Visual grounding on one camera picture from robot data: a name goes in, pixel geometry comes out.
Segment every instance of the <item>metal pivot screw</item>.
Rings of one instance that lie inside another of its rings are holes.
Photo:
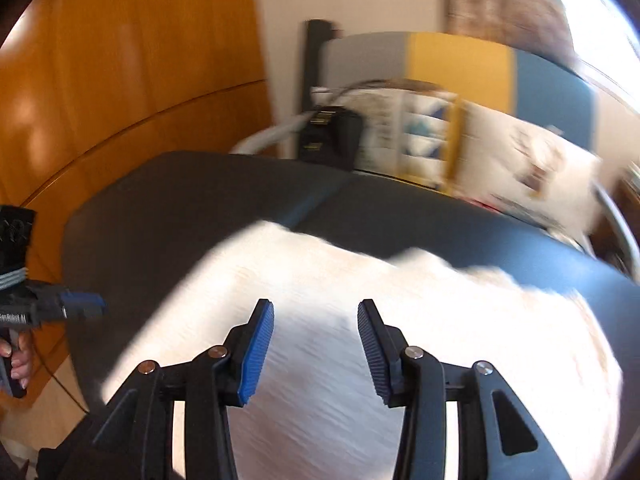
[[[156,363],[153,361],[142,361],[139,365],[138,365],[138,371],[141,374],[150,374],[151,372],[153,372],[156,369]]]
[[[491,375],[492,373],[494,373],[494,366],[487,361],[478,361],[476,363],[476,370],[478,370],[479,374]]]
[[[404,349],[404,355],[409,359],[420,359],[424,355],[424,350],[419,346],[408,346]]]
[[[209,357],[213,357],[214,359],[222,359],[226,356],[226,348],[222,345],[215,345],[207,350],[207,354],[209,354]]]

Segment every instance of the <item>white towel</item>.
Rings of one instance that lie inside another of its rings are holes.
[[[257,393],[229,409],[240,478],[391,478],[402,409],[375,394],[356,326],[364,298],[441,362],[491,361],[572,479],[604,478],[622,374],[577,294],[520,288],[497,269],[460,272],[420,250],[384,262],[266,222],[213,248],[166,298],[121,355],[104,400],[142,360],[175,364],[222,343],[258,298],[273,302],[275,329]],[[448,420],[447,476],[456,478]],[[179,458],[180,443],[174,450]]]

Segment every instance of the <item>white cloth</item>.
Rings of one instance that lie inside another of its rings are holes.
[[[211,250],[166,298],[121,355],[104,399],[144,359],[175,364],[222,343],[258,298],[273,301],[275,329],[257,393],[229,409],[240,478],[391,478],[402,409],[374,392],[356,327],[363,298],[442,362],[491,361],[572,478],[604,478],[622,375],[578,295],[522,289],[496,269],[459,272],[425,251],[384,262],[266,222]]]
[[[466,103],[456,187],[460,195],[552,227],[573,239],[591,232],[601,160],[546,128]]]

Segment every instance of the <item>finger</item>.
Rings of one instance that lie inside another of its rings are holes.
[[[13,368],[25,365],[29,362],[31,362],[31,352],[29,351],[21,352],[20,350],[17,350],[11,356],[11,366]]]
[[[25,379],[30,375],[31,375],[31,363],[18,366],[17,368],[12,368],[11,370],[12,379]]]
[[[31,349],[33,348],[31,332],[20,332],[18,335],[18,348],[23,351],[31,352]]]
[[[2,357],[11,357],[11,345],[4,339],[0,339],[0,355]]]

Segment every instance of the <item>dark gray table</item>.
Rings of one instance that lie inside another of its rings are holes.
[[[100,405],[101,381],[172,288],[210,248],[259,219],[380,258],[419,247],[455,267],[498,266],[523,285],[577,290],[624,372],[617,455],[640,426],[640,287],[612,267],[522,222],[418,187],[297,161],[195,152],[146,163],[66,226],[65,283],[100,292],[110,307],[100,323],[67,331],[90,407]],[[558,400],[567,402],[561,392]]]

